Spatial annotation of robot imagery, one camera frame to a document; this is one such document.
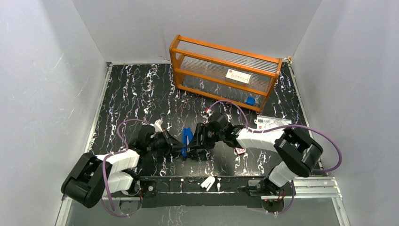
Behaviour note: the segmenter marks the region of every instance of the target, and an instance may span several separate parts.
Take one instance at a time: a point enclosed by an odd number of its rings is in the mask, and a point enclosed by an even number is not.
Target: small white object
[[[114,193],[117,191],[126,191],[132,185],[133,178],[125,172],[116,172],[111,174],[108,178],[108,187],[110,192]]]
[[[96,155],[100,160],[104,160],[106,154]],[[116,154],[107,159],[107,162],[112,164],[110,175],[115,172],[136,167],[140,155],[137,152],[128,149],[125,153]]]
[[[270,173],[269,180],[278,187],[282,187],[287,181],[295,179],[296,177],[297,175],[288,169],[288,166],[285,164],[285,162],[281,162]]]
[[[220,180],[219,183],[217,183],[217,192],[220,192]]]
[[[245,153],[245,148],[235,148],[234,149],[234,154],[235,155],[241,155]]]
[[[207,192],[210,190],[211,186],[213,185],[213,183],[215,182],[215,178],[210,176],[208,178],[206,178],[204,180],[204,182],[202,182],[201,187],[202,188],[207,188]]]
[[[242,72],[235,71],[233,69],[229,69],[225,76],[225,80],[231,83],[247,86],[249,84],[249,79],[251,78],[250,74],[245,74]]]
[[[154,124],[151,124],[153,127],[155,127],[155,132],[162,132],[162,125],[163,121],[161,119],[158,119],[155,121]]]

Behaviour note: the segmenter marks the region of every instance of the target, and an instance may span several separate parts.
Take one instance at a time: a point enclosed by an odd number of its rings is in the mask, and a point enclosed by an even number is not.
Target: white panel
[[[105,60],[162,62],[177,34],[292,56],[321,0],[73,0]]]
[[[1,225],[54,225],[106,63],[71,1],[0,5]]]
[[[73,0],[106,61],[164,61],[149,0]]]
[[[293,58],[310,125],[342,148],[331,174],[353,226],[398,224],[398,12],[397,0],[324,0]]]

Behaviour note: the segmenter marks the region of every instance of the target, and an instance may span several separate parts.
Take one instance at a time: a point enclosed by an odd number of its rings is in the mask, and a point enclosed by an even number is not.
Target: white connector
[[[155,127],[155,132],[162,132],[162,125],[163,121],[161,119],[158,119],[155,121],[154,124],[151,124],[153,127]]]
[[[202,188],[207,188],[207,192],[208,192],[211,189],[211,187],[212,187],[213,183],[215,182],[215,180],[216,179],[214,177],[210,176],[210,177],[206,178],[204,180],[204,182],[202,182],[201,187]]]

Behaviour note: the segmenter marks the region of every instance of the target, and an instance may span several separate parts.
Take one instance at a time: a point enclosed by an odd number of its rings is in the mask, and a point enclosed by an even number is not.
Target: floor
[[[172,76],[170,64],[114,65],[90,151],[105,154],[120,150],[122,142],[116,135],[116,127],[125,119],[138,118],[150,123],[162,119],[163,127],[180,141],[183,127],[194,131],[197,122],[205,122],[200,112],[215,100],[176,89]],[[227,114],[233,124],[243,122],[238,110],[229,104],[221,103],[213,110]],[[255,127],[257,113],[247,109],[244,112]],[[287,63],[282,65],[281,76],[262,115],[305,125]],[[137,136],[140,126],[132,123],[122,129],[127,141]],[[232,148],[218,142],[214,149],[204,150],[187,160],[176,154],[148,153],[137,173],[141,176],[258,176],[267,174],[280,162],[277,153],[255,148],[237,157]]]
[[[122,149],[116,136],[117,125],[125,119],[139,118],[155,122],[161,118],[163,126],[178,140],[183,127],[195,129],[197,122],[204,122],[200,111],[206,109],[213,99],[179,91],[172,82],[169,64],[160,65],[115,65],[109,78],[101,112],[99,114],[91,148],[95,154],[105,154]],[[228,115],[233,124],[242,123],[237,109],[220,104],[214,110]],[[257,114],[244,109],[251,126]],[[288,64],[281,68],[281,76],[272,92],[262,115],[290,119],[305,125],[305,119]],[[128,141],[137,136],[138,124],[130,124],[122,133]],[[246,155],[235,156],[232,148],[219,142],[212,150],[199,153],[197,159],[184,160],[180,155],[148,153],[139,165],[141,176],[259,176],[266,175],[281,162],[272,151],[253,149]],[[115,218],[105,212],[100,203],[91,209],[73,201],[66,225],[339,225],[331,198],[298,199],[284,217],[265,215],[264,210],[249,209],[247,204],[227,206],[196,206],[192,198],[187,206],[170,206],[158,203],[156,208],[141,208],[128,218]],[[137,201],[117,201],[117,212],[137,209]],[[309,214],[323,216],[309,218]]]

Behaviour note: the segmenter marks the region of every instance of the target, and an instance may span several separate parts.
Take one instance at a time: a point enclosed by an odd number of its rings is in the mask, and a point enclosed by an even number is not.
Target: robotic arm
[[[233,126],[221,113],[213,113],[207,121],[207,124],[197,124],[193,140],[188,145],[191,151],[213,148],[215,142],[223,141],[233,148],[273,150],[282,158],[283,162],[264,180],[248,181],[244,190],[253,196],[276,194],[288,181],[298,176],[308,177],[323,153],[323,148],[299,128],[277,130],[266,135],[244,126]]]

